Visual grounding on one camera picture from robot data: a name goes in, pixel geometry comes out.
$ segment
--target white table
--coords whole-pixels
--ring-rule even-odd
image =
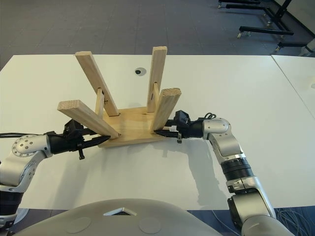
[[[118,108],[146,105],[151,56],[95,55]],[[167,56],[162,88],[180,87],[175,110],[229,120],[274,207],[315,204],[315,120],[270,56]],[[72,55],[14,56],[0,72],[0,131],[61,133],[62,100],[90,108],[95,93]],[[0,140],[4,159],[13,139]],[[93,147],[44,160],[20,207],[69,209],[115,198],[148,198],[183,209],[228,209],[225,178],[210,145],[175,139]]]
[[[315,118],[315,58],[272,57]]]

